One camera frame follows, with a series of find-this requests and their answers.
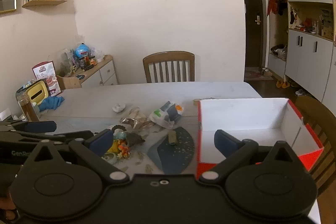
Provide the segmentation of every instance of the bottle with brown liquid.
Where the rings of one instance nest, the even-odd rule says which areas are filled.
[[[16,93],[16,99],[17,99],[17,102],[19,103],[27,121],[30,121],[30,122],[39,122],[40,121],[39,118],[37,117],[37,114],[34,110],[34,107],[31,103],[30,98],[29,98],[26,91],[19,91],[18,90],[17,93]]]

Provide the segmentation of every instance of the door handle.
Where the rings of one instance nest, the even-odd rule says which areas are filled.
[[[254,22],[256,22],[258,25],[260,25],[260,22],[261,22],[260,16],[257,16],[257,20],[255,20]]]

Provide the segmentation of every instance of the brown chair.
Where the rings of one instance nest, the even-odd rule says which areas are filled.
[[[160,82],[187,82],[187,65],[189,65],[189,81],[195,81],[195,55],[191,52],[171,51],[157,52],[146,56],[143,60],[147,83],[152,83],[151,70],[152,67],[155,83],[158,83],[158,73],[160,74]]]
[[[299,96],[295,105],[323,143],[324,151],[310,170],[320,196],[336,179],[336,117],[320,101]]]

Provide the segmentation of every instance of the silver screw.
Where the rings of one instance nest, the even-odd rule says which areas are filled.
[[[202,174],[202,177],[207,180],[215,180],[219,177],[217,172],[207,171]]]
[[[124,172],[116,171],[110,174],[110,178],[113,180],[123,180],[127,177]]]
[[[153,187],[158,187],[159,183],[157,181],[151,181],[150,185]]]
[[[168,183],[169,183],[168,180],[165,180],[165,179],[160,180],[160,184],[162,184],[162,185],[167,185]]]

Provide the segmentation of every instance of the open box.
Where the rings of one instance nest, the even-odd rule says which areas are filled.
[[[225,157],[216,149],[214,135],[222,129],[238,140],[252,139],[273,146],[286,141],[310,170],[323,152],[323,145],[310,125],[287,98],[210,99],[198,104],[197,177]]]

